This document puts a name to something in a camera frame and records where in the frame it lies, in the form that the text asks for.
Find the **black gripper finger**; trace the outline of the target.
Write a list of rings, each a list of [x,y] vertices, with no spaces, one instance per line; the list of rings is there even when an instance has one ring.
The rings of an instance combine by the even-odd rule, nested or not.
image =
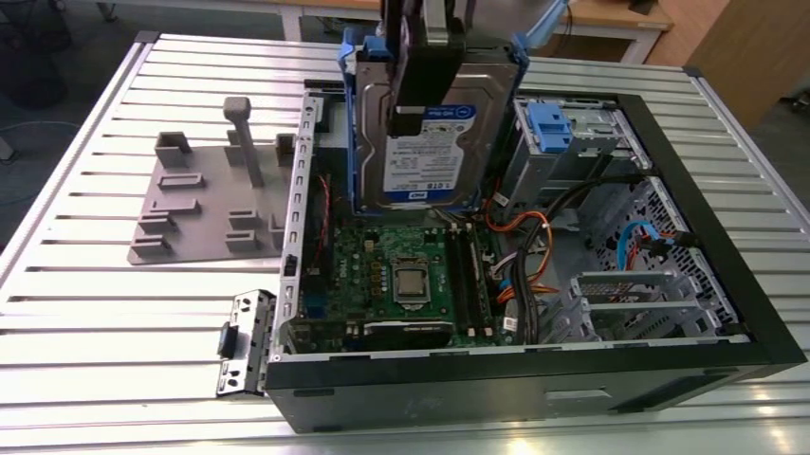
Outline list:
[[[443,103],[465,55],[465,30],[453,1],[380,3],[391,101],[387,134],[420,134],[427,109]]]

